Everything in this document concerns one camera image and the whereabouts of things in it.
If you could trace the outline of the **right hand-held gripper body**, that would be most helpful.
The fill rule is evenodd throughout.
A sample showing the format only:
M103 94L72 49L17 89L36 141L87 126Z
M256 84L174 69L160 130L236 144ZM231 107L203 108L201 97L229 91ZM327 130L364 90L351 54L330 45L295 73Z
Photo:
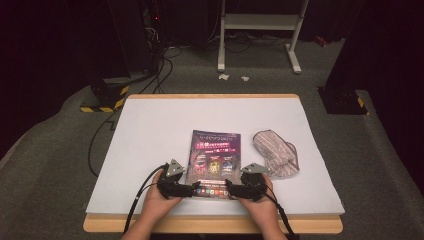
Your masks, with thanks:
M241 185L234 186L234 196L258 201L267 191L263 174L267 173L268 169L257 163L251 163L243 167L241 172Z

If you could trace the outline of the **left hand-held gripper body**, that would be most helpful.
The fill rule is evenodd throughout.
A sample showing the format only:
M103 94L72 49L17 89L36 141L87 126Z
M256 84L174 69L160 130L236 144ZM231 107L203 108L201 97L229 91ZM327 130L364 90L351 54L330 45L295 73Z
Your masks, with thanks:
M193 196L193 185L179 183L184 172L184 167L175 159L172 159L169 163L164 165L163 171L157 182L157 188L166 199Z

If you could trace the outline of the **glossy magazine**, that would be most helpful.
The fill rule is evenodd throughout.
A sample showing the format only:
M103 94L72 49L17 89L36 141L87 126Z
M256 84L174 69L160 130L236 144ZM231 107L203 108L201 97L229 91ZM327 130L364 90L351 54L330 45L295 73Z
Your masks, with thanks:
M198 183L193 195L233 200L226 181L239 184L241 176L241 135L194 130L185 183Z

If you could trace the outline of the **striped cleaning mitt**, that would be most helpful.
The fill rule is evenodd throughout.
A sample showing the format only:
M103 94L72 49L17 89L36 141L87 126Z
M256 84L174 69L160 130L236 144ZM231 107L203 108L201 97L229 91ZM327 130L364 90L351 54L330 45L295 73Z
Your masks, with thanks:
M253 143L264 158L269 176L286 178L300 171L296 147L276 132L260 131L254 135Z

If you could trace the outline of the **person's left hand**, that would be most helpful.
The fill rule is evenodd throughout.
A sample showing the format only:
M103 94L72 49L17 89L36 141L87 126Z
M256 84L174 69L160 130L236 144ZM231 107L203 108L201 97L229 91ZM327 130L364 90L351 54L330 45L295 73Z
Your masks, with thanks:
M162 170L159 170L153 177L152 186L145 195L142 211L139 219L143 222L156 223L163 219L168 213L177 206L181 201L181 197L171 199L165 198L159 191L156 184L158 183Z

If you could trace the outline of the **person's right hand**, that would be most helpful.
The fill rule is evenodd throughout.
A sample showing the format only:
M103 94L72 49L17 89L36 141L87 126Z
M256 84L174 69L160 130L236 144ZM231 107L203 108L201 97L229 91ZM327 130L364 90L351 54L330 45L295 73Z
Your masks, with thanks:
M263 177L267 191L261 199L251 201L239 198L238 201L247 209L253 221L262 231L269 231L271 228L279 228L278 210L274 203L275 197L271 192L272 182L266 175Z

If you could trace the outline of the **white table cover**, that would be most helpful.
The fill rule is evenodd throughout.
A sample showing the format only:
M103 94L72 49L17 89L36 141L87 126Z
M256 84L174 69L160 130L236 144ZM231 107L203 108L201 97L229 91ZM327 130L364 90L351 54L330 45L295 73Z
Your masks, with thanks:
M263 163L254 135L272 130L297 150L300 171L273 181L278 202L288 215L342 215L333 186L298 96L132 95L122 110L87 211L126 214L139 211L139 188L158 166L189 160L194 130L241 135L241 163Z

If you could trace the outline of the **black yellow striped base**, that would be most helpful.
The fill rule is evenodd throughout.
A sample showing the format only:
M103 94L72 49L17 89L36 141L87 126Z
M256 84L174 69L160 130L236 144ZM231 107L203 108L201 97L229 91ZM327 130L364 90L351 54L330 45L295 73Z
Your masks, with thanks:
M114 112L124 104L128 85L108 84L103 79L96 79L90 84L90 90L80 104L80 110L91 112Z

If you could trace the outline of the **black base with yellow mark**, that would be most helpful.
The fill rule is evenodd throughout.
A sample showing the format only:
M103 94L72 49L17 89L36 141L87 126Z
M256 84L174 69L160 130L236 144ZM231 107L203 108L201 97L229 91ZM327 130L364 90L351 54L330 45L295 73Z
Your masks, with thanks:
M318 93L328 114L337 115L367 115L364 101L353 92L319 87Z

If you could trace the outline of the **black equipment tower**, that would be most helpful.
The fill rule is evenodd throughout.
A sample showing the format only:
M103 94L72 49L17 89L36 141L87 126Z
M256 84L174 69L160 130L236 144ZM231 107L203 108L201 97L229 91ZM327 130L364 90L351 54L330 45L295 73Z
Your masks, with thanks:
M130 77L147 76L158 68L158 54L148 43L143 2L144 0L108 0Z

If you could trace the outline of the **white metal stand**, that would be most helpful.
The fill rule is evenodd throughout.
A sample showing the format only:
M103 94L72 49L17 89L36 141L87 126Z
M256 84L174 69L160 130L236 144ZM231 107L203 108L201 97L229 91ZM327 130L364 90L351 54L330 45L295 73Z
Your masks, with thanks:
M233 14L226 12L226 0L220 7L220 35L217 58L217 71L225 71L225 31L226 30L273 30L291 31L291 42L285 45L293 72L301 74L301 66L295 53L295 47L303 25L309 0L302 0L298 14Z

